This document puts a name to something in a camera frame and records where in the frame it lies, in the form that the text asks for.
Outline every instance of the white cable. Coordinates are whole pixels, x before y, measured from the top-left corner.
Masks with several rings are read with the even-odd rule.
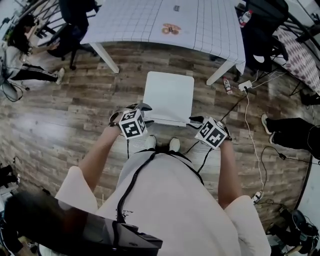
[[[258,80],[258,72],[259,72],[259,69],[256,71],[256,76],[255,76],[255,80],[253,82],[251,82],[251,84],[253,84],[255,81]]]
[[[245,108],[244,120],[245,120],[246,125],[248,126],[249,136],[250,136],[250,138],[252,140],[255,156],[258,159],[258,169],[259,169],[259,172],[260,172],[260,181],[261,181],[261,184],[262,184],[262,191],[261,192],[263,194],[264,193],[264,189],[265,189],[265,185],[264,185],[264,182],[262,181],[262,173],[261,173],[261,170],[260,170],[260,160],[259,160],[259,157],[258,157],[258,154],[257,154],[257,149],[256,149],[256,145],[255,145],[254,139],[251,136],[251,131],[250,131],[249,124],[247,122],[247,110],[248,110],[248,106],[249,106],[249,103],[250,103],[247,92],[246,92],[246,98],[248,99],[248,104],[246,105],[246,108]]]
[[[265,82],[263,82],[263,83],[260,83],[259,85],[255,86],[255,87],[252,87],[252,89],[257,88],[257,87],[259,87],[259,86],[262,86],[263,84],[265,84],[265,83],[267,83],[267,82],[269,82],[269,81],[272,81],[273,79],[279,78],[279,77],[283,76],[284,74],[286,74],[286,73],[280,74],[280,75],[278,75],[278,76],[276,76],[276,77],[274,77],[274,78],[272,78],[272,79],[269,79],[268,81],[265,81]]]
[[[272,77],[274,75],[274,73],[280,73],[280,74],[285,74],[283,72],[279,72],[279,71],[274,71],[272,74],[268,74],[269,77]]]

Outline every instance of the white sneaker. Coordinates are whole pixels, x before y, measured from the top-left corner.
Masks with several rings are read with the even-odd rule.
[[[270,144],[275,144],[274,143],[274,136],[275,136],[275,132],[271,134],[270,138],[269,138],[269,142]]]
[[[157,145],[157,140],[156,137],[151,135],[148,138],[146,138],[144,147],[149,150],[149,149],[155,149]]]
[[[269,130],[268,130],[268,127],[267,127],[267,118],[268,118],[268,116],[267,116],[266,114],[263,114],[263,115],[261,116],[261,123],[262,123],[262,125],[263,125],[263,127],[264,127],[264,129],[265,129],[265,132],[266,132],[267,134],[271,135],[272,132],[269,131]]]
[[[64,75],[66,73],[66,70],[62,67],[57,74],[58,79],[56,80],[57,85],[61,85],[62,79],[64,78]]]
[[[178,138],[173,138],[170,141],[169,151],[179,152],[180,140]]]

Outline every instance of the table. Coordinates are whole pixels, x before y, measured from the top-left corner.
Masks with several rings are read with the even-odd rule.
[[[289,32],[278,28],[276,35],[288,53],[288,61],[280,57],[272,58],[273,61],[320,95],[320,79],[314,58]]]
[[[90,44],[119,73],[101,45],[118,41],[180,46],[225,59],[207,80],[208,86],[234,65],[241,74],[245,69],[244,44],[232,0],[106,0],[81,44]]]
[[[152,111],[144,112],[144,120],[186,127],[190,123],[194,84],[195,80],[191,76],[150,71],[143,103],[148,104]]]

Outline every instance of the black chair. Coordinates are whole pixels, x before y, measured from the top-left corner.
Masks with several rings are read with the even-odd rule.
[[[84,47],[80,42],[84,38],[89,26],[87,12],[92,10],[98,12],[99,8],[94,0],[59,0],[59,5],[62,18],[66,24],[47,43],[47,45],[50,45],[59,38],[59,46],[54,50],[48,50],[48,53],[65,60],[65,55],[71,52],[69,67],[71,70],[75,70],[74,60],[78,50],[84,50],[92,53],[94,56],[97,55],[91,47]]]
[[[241,29],[246,65],[256,74],[257,70],[272,70],[271,56],[283,55],[288,60],[284,45],[273,36],[275,30],[288,19],[285,0],[247,0],[244,12],[252,11],[251,19]],[[259,62],[254,56],[263,57]]]

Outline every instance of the grid pattern tabletop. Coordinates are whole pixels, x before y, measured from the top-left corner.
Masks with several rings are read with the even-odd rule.
[[[246,61],[231,0],[106,0],[81,43],[112,41],[186,47],[243,68]]]

